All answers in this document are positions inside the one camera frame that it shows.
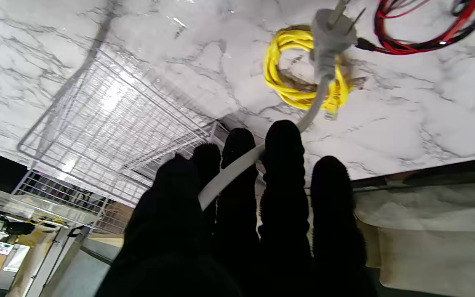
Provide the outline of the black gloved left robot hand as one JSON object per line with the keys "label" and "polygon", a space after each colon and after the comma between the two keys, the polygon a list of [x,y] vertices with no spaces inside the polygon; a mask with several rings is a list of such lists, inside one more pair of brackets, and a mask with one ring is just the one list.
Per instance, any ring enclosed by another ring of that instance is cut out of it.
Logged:
{"label": "black gloved left robot hand", "polygon": [[247,168],[205,210],[200,190],[256,147],[233,129],[223,150],[197,146],[161,165],[141,197],[124,244],[97,297],[375,297],[354,215],[346,167],[333,156],[314,166],[307,196],[305,149],[294,122],[279,120],[265,140],[265,190]]}

